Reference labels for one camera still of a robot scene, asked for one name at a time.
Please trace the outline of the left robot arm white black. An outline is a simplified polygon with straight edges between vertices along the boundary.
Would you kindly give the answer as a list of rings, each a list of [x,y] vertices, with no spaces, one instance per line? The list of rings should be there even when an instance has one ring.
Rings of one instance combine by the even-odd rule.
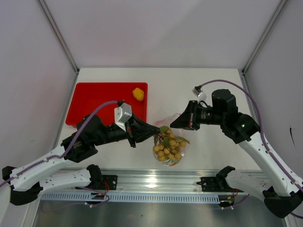
[[[105,126],[97,115],[86,116],[73,133],[55,149],[23,167],[7,166],[2,178],[9,184],[9,202],[21,206],[33,202],[42,194],[65,188],[83,187],[97,190],[104,178],[98,165],[70,174],[55,175],[62,168],[80,163],[97,154],[97,146],[127,140],[132,148],[160,133],[156,126],[147,124],[132,115],[122,129],[115,123]]]

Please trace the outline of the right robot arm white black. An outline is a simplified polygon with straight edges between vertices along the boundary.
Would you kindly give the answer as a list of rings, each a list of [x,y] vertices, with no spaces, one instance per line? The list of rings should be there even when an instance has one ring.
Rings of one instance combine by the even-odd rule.
[[[202,124],[219,125],[225,136],[246,151],[257,163],[266,180],[257,179],[227,166],[217,173],[216,185],[226,191],[239,189],[263,201],[278,218],[285,218],[303,202],[303,180],[278,156],[261,127],[249,115],[240,113],[235,96],[227,89],[212,93],[212,106],[191,100],[171,128],[199,130]]]

